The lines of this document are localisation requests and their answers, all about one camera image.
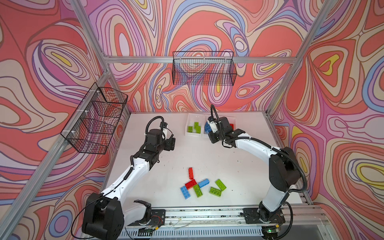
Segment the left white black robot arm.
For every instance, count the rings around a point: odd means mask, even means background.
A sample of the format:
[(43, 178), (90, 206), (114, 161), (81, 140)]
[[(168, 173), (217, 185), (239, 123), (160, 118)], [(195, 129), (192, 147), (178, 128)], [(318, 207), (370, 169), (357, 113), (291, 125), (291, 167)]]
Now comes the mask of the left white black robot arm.
[(116, 240), (122, 230), (131, 225), (147, 225), (152, 221), (152, 205), (144, 200), (134, 200), (126, 210), (124, 203), (130, 192), (160, 161), (163, 151), (175, 148), (174, 136), (167, 136), (168, 124), (162, 116), (152, 118), (145, 129), (145, 141), (130, 156), (129, 167), (101, 193), (91, 194), (81, 211), (84, 215), (81, 231), (88, 239)]

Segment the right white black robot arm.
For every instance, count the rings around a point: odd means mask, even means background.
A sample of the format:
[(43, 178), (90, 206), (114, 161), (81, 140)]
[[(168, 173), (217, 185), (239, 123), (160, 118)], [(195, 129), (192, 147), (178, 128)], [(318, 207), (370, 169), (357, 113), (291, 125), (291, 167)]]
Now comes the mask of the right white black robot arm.
[(226, 117), (216, 119), (211, 116), (207, 123), (211, 128), (211, 143), (221, 142), (225, 148), (244, 150), (268, 165), (270, 187), (260, 202), (257, 213), (261, 222), (269, 223), (291, 193), (302, 193), (306, 190), (308, 183), (305, 173), (292, 149), (271, 146), (241, 129), (233, 129)]

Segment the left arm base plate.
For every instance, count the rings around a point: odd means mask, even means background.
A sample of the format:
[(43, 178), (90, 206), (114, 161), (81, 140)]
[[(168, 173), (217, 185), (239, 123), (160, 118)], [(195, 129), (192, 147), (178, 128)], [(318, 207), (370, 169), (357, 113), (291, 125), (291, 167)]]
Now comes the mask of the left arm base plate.
[(165, 209), (154, 209), (151, 210), (151, 215), (148, 221), (145, 222), (133, 222), (128, 225), (128, 227), (136, 227), (136, 226), (151, 226), (151, 227), (161, 227), (165, 223), (166, 210)]

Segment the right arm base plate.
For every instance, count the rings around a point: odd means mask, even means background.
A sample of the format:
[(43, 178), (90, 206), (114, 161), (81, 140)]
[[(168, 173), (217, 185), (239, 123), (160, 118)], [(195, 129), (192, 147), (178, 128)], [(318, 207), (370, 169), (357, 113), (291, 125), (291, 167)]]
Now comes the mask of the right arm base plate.
[(286, 222), (281, 209), (275, 212), (269, 212), (267, 209), (261, 208), (244, 208), (240, 212), (240, 216), (245, 218), (246, 224), (278, 224), (282, 225)]

